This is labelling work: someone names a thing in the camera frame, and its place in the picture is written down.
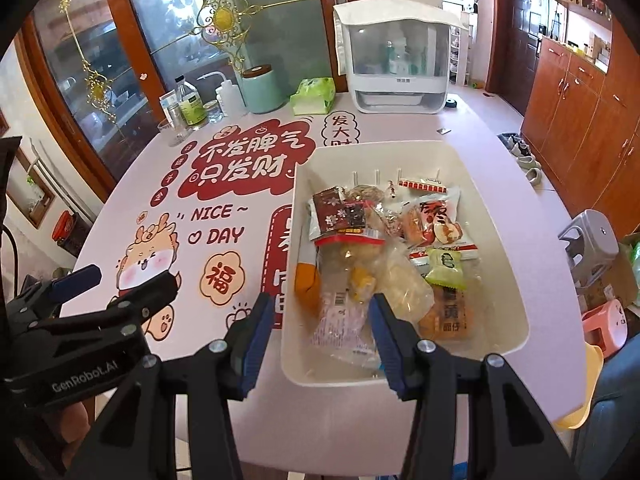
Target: table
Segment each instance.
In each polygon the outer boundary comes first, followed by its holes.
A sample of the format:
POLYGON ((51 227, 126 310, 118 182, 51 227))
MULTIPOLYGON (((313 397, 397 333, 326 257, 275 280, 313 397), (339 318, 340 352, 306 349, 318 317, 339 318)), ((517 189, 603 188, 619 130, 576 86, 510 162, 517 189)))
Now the table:
MULTIPOLYGON (((428 116, 361 114, 348 94, 340 94, 327 116, 294 117, 287 105, 237 124, 210 124, 174 148, 156 137, 104 205, 78 258, 76 268, 100 267, 101 284, 68 302, 63 315, 100 310, 170 268, 180 276, 180 291, 154 317, 147 338, 163 359, 191 354, 244 317, 259 291, 282 289, 295 163, 316 146, 441 139, 456 148, 472 175, 527 311, 529 338, 508 361, 550 420, 572 412, 584 399, 586 366, 564 250, 513 157, 454 97, 457 108, 428 116), (441 136, 439 128, 451 131, 441 136), (207 280, 220 261, 236 270, 228 288, 207 280)), ((400 471, 414 403, 400 402, 386 384, 296 386, 280 368, 280 330, 274 330, 256 389, 230 409, 241 460, 362 476, 400 471)), ((176 435, 186 440, 185 399, 176 411, 176 435)), ((464 399, 458 413, 457 462, 466 458, 464 399)))

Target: green snack package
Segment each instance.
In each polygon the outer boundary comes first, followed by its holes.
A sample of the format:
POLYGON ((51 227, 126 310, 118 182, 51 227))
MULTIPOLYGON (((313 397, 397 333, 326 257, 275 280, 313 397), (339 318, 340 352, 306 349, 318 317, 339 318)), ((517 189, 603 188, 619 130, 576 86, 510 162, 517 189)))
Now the green snack package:
POLYGON ((334 105, 335 83, 332 77, 303 79, 290 102, 294 115, 327 114, 334 105))
POLYGON ((464 290, 466 285, 460 266, 460 252, 444 249, 431 249, 428 252, 431 270, 424 277, 427 283, 464 290))

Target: drawer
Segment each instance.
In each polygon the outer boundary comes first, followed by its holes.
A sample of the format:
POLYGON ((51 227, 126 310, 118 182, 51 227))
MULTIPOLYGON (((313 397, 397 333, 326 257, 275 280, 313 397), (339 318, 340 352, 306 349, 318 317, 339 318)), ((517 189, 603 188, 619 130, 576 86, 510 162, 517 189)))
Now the drawer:
POLYGON ((581 83, 587 85, 591 90, 600 93, 604 82, 604 72, 597 69, 591 63, 580 56, 571 54, 569 60, 569 73, 577 77, 581 83))
POLYGON ((566 70, 569 66, 569 51, 561 44, 555 41, 542 38, 542 46, 540 47, 540 61, 552 63, 562 70, 566 70))

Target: gold ornament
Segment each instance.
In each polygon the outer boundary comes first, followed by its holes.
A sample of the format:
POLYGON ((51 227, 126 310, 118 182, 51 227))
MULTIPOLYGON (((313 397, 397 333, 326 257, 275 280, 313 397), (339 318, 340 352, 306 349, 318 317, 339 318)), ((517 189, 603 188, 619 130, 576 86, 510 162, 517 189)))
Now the gold ornament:
POLYGON ((229 64, 238 73, 244 70, 240 49, 251 28, 251 18, 263 9, 306 0, 286 0, 264 6, 250 5, 247 0, 202 0, 192 36, 200 36, 206 43, 229 54, 229 64))
POLYGON ((69 16, 70 5, 71 0, 60 0, 60 13, 66 16, 69 29, 71 29, 71 36, 76 42, 76 48, 78 49, 78 54, 80 54, 80 58, 82 60, 82 70, 85 74, 84 81, 86 82, 87 88, 86 102, 97 110, 100 110, 107 116, 109 121, 116 124, 117 117, 111 112, 111 109, 113 108, 113 104, 111 103, 111 83, 113 83, 113 79, 108 79, 97 70, 94 70, 91 63, 84 57, 74 26, 71 24, 71 17, 69 16))

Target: green label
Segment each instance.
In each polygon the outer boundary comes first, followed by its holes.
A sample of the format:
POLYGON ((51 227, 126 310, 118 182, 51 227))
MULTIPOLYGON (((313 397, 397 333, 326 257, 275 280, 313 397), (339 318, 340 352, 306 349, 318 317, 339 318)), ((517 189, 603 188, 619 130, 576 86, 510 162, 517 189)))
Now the green label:
POLYGON ((180 101, 180 110, 187 124, 198 124, 207 116, 202 99, 197 94, 191 94, 184 101, 180 101))

